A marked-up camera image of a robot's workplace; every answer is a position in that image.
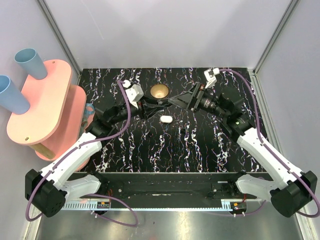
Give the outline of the white earbud charging case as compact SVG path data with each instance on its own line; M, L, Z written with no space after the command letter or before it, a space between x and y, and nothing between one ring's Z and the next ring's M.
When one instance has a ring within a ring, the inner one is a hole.
M173 117L170 115L162 115L160 121L165 124L170 124L173 122Z

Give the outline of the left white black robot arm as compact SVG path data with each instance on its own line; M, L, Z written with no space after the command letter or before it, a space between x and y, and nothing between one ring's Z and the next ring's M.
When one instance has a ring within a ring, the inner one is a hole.
M35 206L49 218L70 200L90 194L103 198L108 193L108 185L100 174L89 173L72 181L69 177L109 140L121 135L132 117L147 120L169 106L171 104L167 99L148 97L143 97L136 106L128 102L118 105L113 99L100 101L96 105L93 121L72 147L42 170L31 169L25 175L27 206ZM122 121L126 121L126 125L117 131L115 125Z

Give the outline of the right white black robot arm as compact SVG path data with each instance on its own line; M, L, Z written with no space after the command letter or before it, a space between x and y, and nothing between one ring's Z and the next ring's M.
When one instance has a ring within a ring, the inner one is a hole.
M171 104L196 112L206 111L221 118L220 127L224 134L244 148L272 178L271 181L240 173L227 185L228 195L239 198L243 194L256 196L272 203L284 217L290 218L312 201L316 192L317 176L303 172L281 155L242 112L242 97L237 91L228 89L219 96L197 83L190 90L169 98Z

